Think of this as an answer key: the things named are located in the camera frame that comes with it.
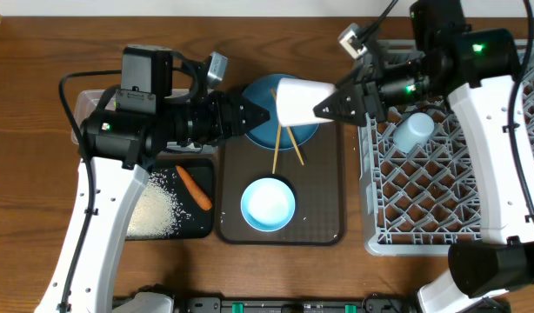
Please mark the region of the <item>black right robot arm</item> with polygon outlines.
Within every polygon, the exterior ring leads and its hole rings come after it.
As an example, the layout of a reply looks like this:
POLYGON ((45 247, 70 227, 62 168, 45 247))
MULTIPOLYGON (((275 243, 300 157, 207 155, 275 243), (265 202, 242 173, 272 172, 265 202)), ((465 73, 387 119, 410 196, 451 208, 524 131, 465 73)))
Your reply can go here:
POLYGON ((524 60, 508 30, 418 26, 420 58, 384 65, 375 37, 351 25, 339 41, 354 58, 374 56, 314 108, 317 117, 366 125, 393 106, 441 96, 464 133, 481 201, 482 238, 453 244, 449 268, 417 293, 420 312, 459 312, 486 297, 534 284, 534 156, 522 114, 524 60))

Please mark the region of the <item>wooden chopstick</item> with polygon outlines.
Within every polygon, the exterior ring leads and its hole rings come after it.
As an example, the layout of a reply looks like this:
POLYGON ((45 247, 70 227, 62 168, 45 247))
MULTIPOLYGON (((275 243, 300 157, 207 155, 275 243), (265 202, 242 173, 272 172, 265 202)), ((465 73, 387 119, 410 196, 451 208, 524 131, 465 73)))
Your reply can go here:
MULTIPOLYGON (((275 92, 274 89, 270 89, 270 93, 271 93, 273 99, 276 102, 277 101, 277 93, 275 92)), ((291 130, 290 127, 286 127, 286 130, 287 130, 287 133, 288 133, 288 135, 290 137, 290 141, 292 143, 294 151, 297 153, 297 158, 298 158, 299 162, 301 163, 301 165, 304 166, 304 159, 303 159, 302 154, 301 154, 301 152, 300 152, 300 150, 298 148, 297 141, 296 141, 296 139, 295 139, 295 137, 294 137, 294 135, 292 133, 292 130, 291 130)))
POLYGON ((272 169, 271 169, 271 174, 272 175, 275 175, 275 173, 276 173, 279 145, 280 145, 280 140, 281 140, 281 132, 282 132, 282 126, 279 123, 278 126, 277 126, 277 135, 276 135, 276 142, 275 142, 274 155, 273 155, 273 163, 272 163, 272 169))

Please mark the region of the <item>dark blue plate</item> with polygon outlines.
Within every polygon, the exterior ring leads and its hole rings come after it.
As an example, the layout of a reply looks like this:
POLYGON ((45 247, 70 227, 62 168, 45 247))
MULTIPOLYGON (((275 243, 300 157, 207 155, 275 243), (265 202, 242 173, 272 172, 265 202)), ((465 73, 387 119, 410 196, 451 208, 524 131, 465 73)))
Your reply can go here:
MULTIPOLYGON (((275 149, 278 129, 276 103, 270 90, 273 89, 274 91, 277 91, 279 81, 286 77, 296 78, 287 74, 271 74, 257 79, 255 82, 244 88, 243 96, 246 99, 264 109, 267 109, 270 113, 270 121, 261 124, 246 134, 246 136, 253 143, 267 150, 275 149)), ((317 132, 318 124, 293 126, 290 128, 297 145, 300 146, 314 136, 314 134, 317 132)), ((285 129, 283 129, 281 132, 279 149, 294 149, 288 131, 285 129)))

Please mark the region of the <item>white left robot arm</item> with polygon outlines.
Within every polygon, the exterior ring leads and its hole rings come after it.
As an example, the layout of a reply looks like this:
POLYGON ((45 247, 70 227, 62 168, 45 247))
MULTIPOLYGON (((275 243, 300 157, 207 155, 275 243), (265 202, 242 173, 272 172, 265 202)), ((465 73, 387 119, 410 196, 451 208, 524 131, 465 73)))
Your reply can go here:
POLYGON ((157 156, 169 143, 216 144, 241 136, 268 113, 238 96, 214 91, 203 103, 171 98, 129 106, 106 91, 73 123, 81 161, 77 197, 63 247, 39 312, 110 312, 129 221, 157 156))

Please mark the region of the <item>pink cup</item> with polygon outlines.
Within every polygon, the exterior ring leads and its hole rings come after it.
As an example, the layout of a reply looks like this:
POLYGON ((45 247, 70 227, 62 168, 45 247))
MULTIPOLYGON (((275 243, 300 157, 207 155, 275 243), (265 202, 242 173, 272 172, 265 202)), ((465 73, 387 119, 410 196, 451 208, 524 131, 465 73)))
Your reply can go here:
POLYGON ((282 78, 277 86, 278 122, 283 127, 330 123, 330 119, 317 117, 314 108, 336 90, 331 83, 282 78))

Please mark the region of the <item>light blue bowl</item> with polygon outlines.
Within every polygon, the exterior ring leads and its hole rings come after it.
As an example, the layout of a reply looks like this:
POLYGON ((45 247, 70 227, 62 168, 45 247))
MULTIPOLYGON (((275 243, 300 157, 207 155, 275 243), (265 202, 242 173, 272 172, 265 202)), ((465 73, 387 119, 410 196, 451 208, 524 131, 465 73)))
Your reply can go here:
POLYGON ((240 211, 254 230, 275 232, 293 218, 297 200, 292 188, 274 177, 264 177, 249 184, 241 196, 240 211))

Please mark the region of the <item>pile of white rice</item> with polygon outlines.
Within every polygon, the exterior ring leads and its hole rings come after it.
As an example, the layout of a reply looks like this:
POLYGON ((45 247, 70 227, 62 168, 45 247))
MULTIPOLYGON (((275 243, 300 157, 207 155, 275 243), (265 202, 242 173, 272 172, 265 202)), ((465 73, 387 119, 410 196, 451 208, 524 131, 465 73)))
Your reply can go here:
POLYGON ((193 219, 175 188, 177 174, 161 169, 150 174, 148 184, 132 213, 128 240, 162 239, 177 236, 183 224, 193 219))

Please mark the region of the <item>orange carrot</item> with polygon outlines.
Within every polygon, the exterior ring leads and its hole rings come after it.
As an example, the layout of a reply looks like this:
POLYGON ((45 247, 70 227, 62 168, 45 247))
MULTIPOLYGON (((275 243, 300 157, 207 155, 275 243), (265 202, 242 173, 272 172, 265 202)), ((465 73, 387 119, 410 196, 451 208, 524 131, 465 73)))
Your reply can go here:
POLYGON ((197 206, 202 210, 211 210, 213 207, 212 201, 198 186, 190 173, 184 167, 179 165, 176 166, 176 170, 197 206))

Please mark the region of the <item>light blue cup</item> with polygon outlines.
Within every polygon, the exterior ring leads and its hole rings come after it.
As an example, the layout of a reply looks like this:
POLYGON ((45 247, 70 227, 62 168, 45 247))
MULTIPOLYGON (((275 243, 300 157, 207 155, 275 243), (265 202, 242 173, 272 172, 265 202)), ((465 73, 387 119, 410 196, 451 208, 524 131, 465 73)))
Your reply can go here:
POLYGON ((393 143, 403 153, 409 153, 417 144, 426 143, 435 129, 433 119, 425 113, 414 113, 393 132, 393 143))

